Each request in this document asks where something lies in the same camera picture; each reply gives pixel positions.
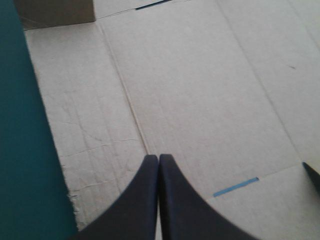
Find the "cardboard sheet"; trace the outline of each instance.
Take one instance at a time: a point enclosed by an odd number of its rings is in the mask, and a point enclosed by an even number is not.
[[[309,30],[286,0],[221,0],[219,4],[302,160],[318,160],[320,35],[311,27],[320,23],[306,22]],[[319,17],[320,8],[313,7],[311,16],[318,12]],[[306,6],[297,9],[310,19]]]
[[[95,16],[99,19],[114,14],[121,14],[159,1],[160,0],[94,0]]]
[[[173,154],[204,198],[299,162],[214,1],[168,2],[97,23],[148,151]]]
[[[320,155],[313,3],[129,10],[142,2],[153,1],[96,0],[95,23],[26,32],[79,228],[116,199],[144,154],[170,153],[250,233],[319,239],[319,197],[301,166]]]
[[[316,240],[320,197],[301,164],[208,200],[261,240]]]
[[[78,227],[119,196],[146,154],[94,23],[26,32]]]

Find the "black object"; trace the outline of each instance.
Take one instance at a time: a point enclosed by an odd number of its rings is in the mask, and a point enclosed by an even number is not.
[[[158,158],[145,156],[121,196],[71,240],[153,240],[157,220]]]
[[[306,173],[308,174],[309,178],[311,179],[315,189],[320,194],[320,174],[316,170],[314,170],[308,163],[302,163]]]
[[[212,209],[168,154],[160,156],[159,201],[163,240],[255,240]]]

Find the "black curved piece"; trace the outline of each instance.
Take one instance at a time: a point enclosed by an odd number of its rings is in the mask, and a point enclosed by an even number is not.
[[[160,156],[159,204],[163,240],[255,240],[212,209],[168,154]]]
[[[302,163],[306,173],[311,179],[316,191],[320,194],[320,174],[315,169],[313,169],[307,162]]]
[[[120,197],[71,240],[153,240],[157,220],[158,158],[145,156]]]

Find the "teal surface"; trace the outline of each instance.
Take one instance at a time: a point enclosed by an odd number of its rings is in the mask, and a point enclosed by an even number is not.
[[[63,240],[76,229],[11,0],[0,1],[0,239]]]

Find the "blue line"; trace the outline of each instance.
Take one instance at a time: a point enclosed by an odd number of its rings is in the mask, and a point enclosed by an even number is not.
[[[220,195],[222,195],[222,194],[226,194],[226,193],[228,193],[228,192],[231,192],[231,191],[233,191],[233,190],[235,190],[235,189],[238,189],[238,188],[247,186],[248,184],[251,184],[251,183],[256,182],[256,181],[259,181],[259,178],[255,177],[255,178],[249,179],[249,180],[247,180],[247,181],[241,182],[241,183],[239,183],[239,184],[233,185],[233,186],[231,186],[231,187],[227,187],[226,189],[217,191],[216,193],[213,194],[213,196],[214,196],[214,197],[217,197],[217,196],[220,196]]]

